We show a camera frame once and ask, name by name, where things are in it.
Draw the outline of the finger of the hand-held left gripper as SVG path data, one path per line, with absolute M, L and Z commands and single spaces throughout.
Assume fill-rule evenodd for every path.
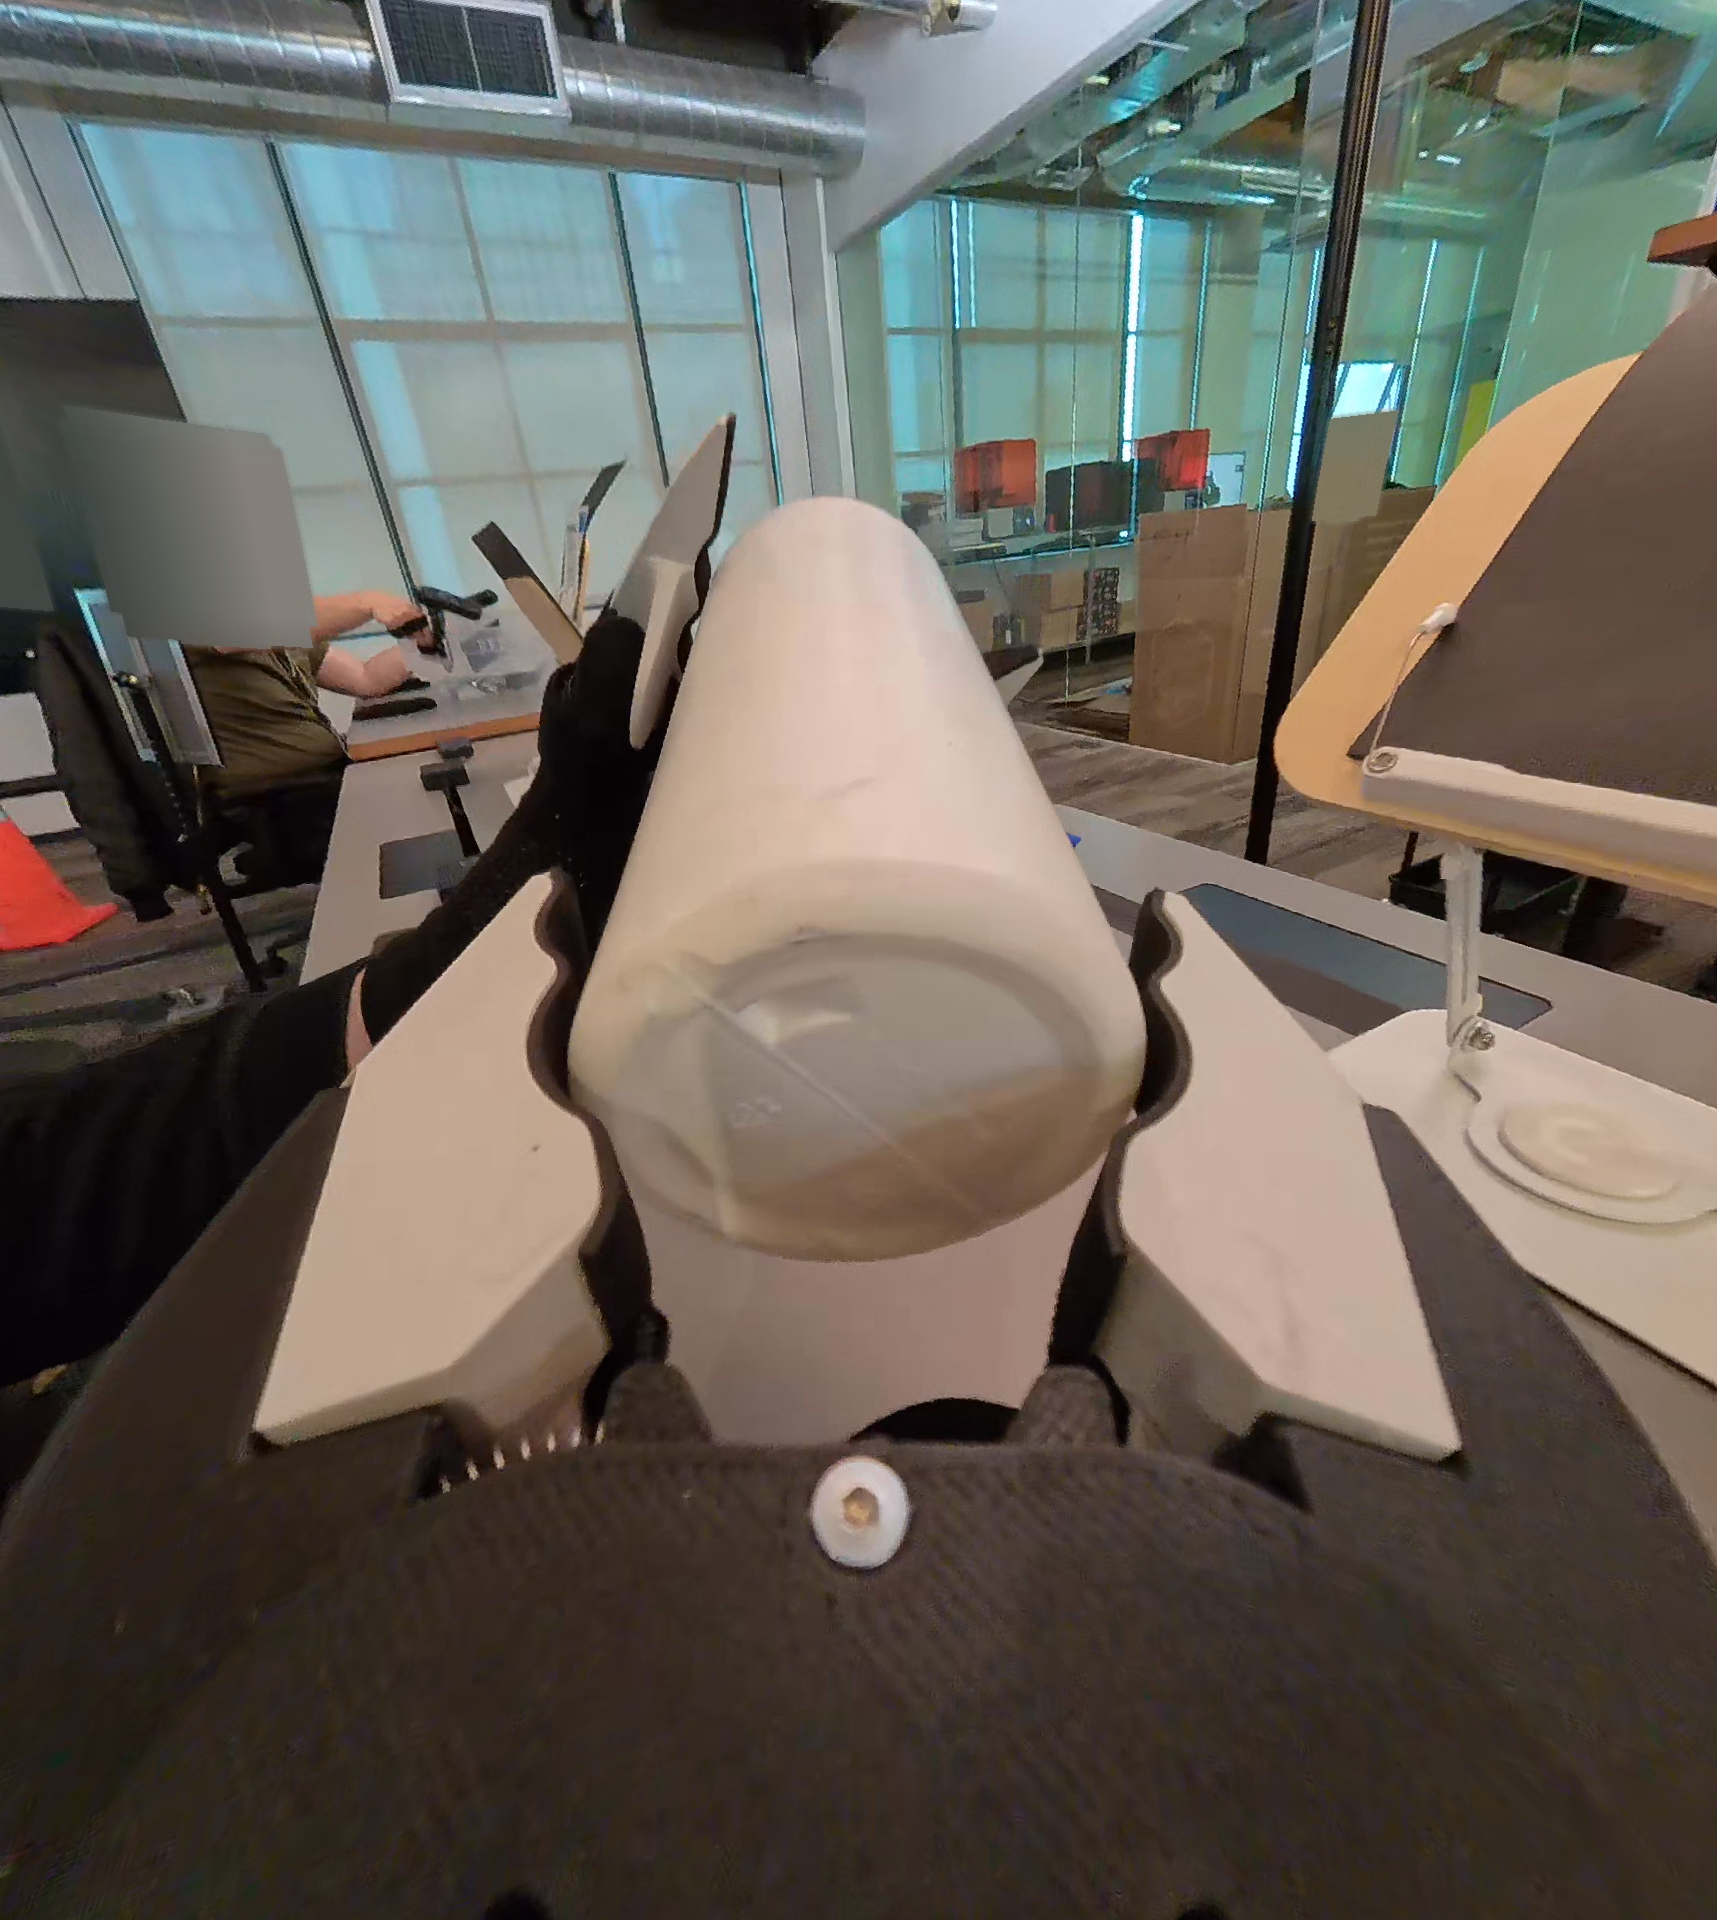
M 710 545 L 728 493 L 736 418 L 716 419 L 671 480 L 629 565 L 629 617 L 641 632 L 630 693 L 629 744 L 641 752 L 664 717 L 680 649 L 703 611 Z

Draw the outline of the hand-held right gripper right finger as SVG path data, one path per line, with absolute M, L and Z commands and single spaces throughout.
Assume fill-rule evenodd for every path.
M 1130 970 L 1147 1050 L 1062 1273 L 1062 1360 L 1134 1435 L 1286 1420 L 1425 1464 L 1461 1450 L 1362 1098 L 1182 894 Z

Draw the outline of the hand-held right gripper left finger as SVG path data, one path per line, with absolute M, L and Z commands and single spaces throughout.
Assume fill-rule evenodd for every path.
M 589 1262 L 622 1179 L 560 1064 L 586 968 L 566 876 L 529 879 L 355 1066 L 255 1435 L 439 1414 L 543 1447 L 611 1346 Z

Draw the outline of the white roll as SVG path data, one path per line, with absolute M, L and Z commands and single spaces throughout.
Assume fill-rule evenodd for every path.
M 942 1249 L 1102 1159 L 1139 990 L 925 543 L 730 548 L 573 1023 L 637 1197 L 803 1262 Z

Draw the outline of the person's left forearm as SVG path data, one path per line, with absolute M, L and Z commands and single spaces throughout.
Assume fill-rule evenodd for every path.
M 353 1060 L 358 968 L 0 1078 L 0 1390 L 125 1332 Z

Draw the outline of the person's left hand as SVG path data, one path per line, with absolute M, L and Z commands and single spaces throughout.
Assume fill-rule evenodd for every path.
M 643 817 L 661 735 L 630 744 L 630 698 L 643 656 L 637 621 L 602 611 L 580 656 L 560 665 L 539 713 L 535 780 L 490 845 L 425 921 L 379 947 L 347 1004 L 355 1066 L 457 962 L 526 882 L 560 872 L 595 950 Z

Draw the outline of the white board stand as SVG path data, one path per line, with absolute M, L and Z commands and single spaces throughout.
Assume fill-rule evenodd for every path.
M 1533 1277 L 1717 1390 L 1717 1107 L 1496 1023 L 1480 990 L 1481 854 L 1510 838 L 1717 883 L 1717 804 L 1374 748 L 1383 809 L 1446 811 L 1448 1005 L 1331 1055 L 1397 1111 Z

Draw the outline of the orange traffic cone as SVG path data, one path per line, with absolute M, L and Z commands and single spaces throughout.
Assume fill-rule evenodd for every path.
M 0 954 L 67 946 L 116 912 L 78 899 L 0 804 Z

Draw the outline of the white vent grille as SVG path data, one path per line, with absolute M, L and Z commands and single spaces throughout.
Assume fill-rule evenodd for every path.
M 366 2 L 386 99 L 564 122 L 557 20 L 546 2 Z

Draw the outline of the black round-top pole stand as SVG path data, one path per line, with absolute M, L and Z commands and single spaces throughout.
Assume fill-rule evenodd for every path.
M 1246 840 L 1246 857 L 1259 866 L 1269 862 L 1274 841 L 1281 786 L 1278 742 L 1293 698 L 1301 656 L 1303 611 L 1318 532 L 1318 488 L 1340 386 L 1393 7 L 1391 2 L 1360 2 L 1351 26 L 1345 110 L 1331 179 L 1318 296 L 1311 308 L 1301 455 L 1296 467 L 1293 508 L 1288 523 L 1281 589 L 1259 713 L 1255 780 Z

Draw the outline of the wooden board with black mat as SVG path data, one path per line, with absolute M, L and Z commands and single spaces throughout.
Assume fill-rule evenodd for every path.
M 1301 795 L 1383 809 L 1356 744 L 1417 624 L 1459 603 L 1416 663 L 1382 748 L 1717 804 L 1717 283 L 1638 356 L 1578 373 L 1496 423 L 1438 492 L 1293 696 L 1278 742 Z M 1717 905 L 1717 882 L 1511 836 L 1487 851 Z

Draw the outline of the silver ventilation duct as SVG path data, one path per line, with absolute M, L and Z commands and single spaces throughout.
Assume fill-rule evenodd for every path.
M 865 153 L 865 106 L 849 88 L 558 26 L 566 120 L 391 104 L 363 5 L 0 4 L 0 88 L 89 122 L 496 158 L 836 179 Z

